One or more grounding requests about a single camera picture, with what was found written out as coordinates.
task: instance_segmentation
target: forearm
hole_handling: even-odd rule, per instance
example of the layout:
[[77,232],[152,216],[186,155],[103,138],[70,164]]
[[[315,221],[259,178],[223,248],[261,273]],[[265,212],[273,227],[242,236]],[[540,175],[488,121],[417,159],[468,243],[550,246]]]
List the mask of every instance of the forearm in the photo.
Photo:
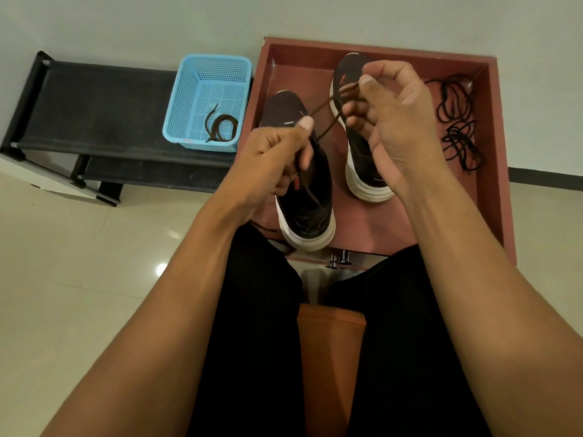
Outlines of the forearm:
[[567,435],[565,426],[581,426],[582,339],[510,264],[455,177],[445,168],[431,182],[412,178],[401,198],[492,430]]
[[205,359],[238,221],[216,195],[44,435],[180,435]]

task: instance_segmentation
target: tiled floor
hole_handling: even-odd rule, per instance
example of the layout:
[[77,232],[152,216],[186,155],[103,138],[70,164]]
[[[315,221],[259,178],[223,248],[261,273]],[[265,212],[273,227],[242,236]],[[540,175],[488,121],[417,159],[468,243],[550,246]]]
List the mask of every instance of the tiled floor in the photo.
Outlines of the tiled floor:
[[[208,196],[126,186],[108,208],[0,175],[0,435],[41,432]],[[512,197],[520,269],[583,334],[583,193],[513,184]]]

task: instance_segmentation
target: hand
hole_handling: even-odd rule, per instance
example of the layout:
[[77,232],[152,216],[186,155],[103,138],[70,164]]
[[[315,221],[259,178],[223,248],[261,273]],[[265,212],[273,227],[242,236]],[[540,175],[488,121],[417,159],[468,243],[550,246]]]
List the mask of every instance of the hand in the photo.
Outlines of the hand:
[[[401,91],[395,94],[375,78],[393,79]],[[359,87],[367,102],[344,104],[346,125],[368,140],[378,172],[391,190],[398,195],[411,176],[428,176],[430,169],[445,166],[431,93],[409,63],[368,63]]]
[[259,127],[251,132],[237,160],[215,192],[217,198],[234,208],[244,224],[272,193],[283,196],[297,175],[295,154],[301,151],[299,166],[306,170],[314,149],[309,137],[314,127],[311,117],[303,117],[295,127]]

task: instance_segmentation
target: red wooden tray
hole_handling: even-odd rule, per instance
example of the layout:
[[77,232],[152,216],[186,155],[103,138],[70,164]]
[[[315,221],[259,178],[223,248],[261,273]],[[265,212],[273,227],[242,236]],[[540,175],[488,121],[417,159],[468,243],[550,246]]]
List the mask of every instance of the red wooden tray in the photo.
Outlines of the red wooden tray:
[[[422,79],[445,78],[455,73],[474,77],[472,97],[475,102],[474,118],[477,120],[475,144],[484,154],[486,162],[471,175],[463,173],[457,159],[448,164],[477,204],[486,223],[506,249],[508,257],[516,264],[496,58],[266,38],[259,55],[240,147],[244,146],[251,130],[259,125],[266,98],[279,90],[294,91],[308,110],[322,104],[329,95],[334,69],[349,52],[360,52],[370,60],[408,61]],[[430,88],[437,106],[438,85],[434,84]],[[320,133],[331,123],[333,116],[326,108],[314,118],[316,133]],[[336,235],[330,247],[391,255],[416,243],[409,218],[397,197],[380,204],[371,204],[355,198],[348,190],[344,176],[347,139],[340,124],[334,125],[321,144],[328,155],[333,181]],[[253,219],[265,227],[279,228],[275,197],[270,196]],[[283,239],[280,232],[265,231],[264,234],[268,238]]]

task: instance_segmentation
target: black baseboard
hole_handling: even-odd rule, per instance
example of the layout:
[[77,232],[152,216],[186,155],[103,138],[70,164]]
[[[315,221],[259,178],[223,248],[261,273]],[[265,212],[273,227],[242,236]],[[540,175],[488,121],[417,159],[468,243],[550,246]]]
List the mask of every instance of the black baseboard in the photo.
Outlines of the black baseboard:
[[583,191],[583,176],[516,167],[508,167],[508,176],[510,177],[510,182]]

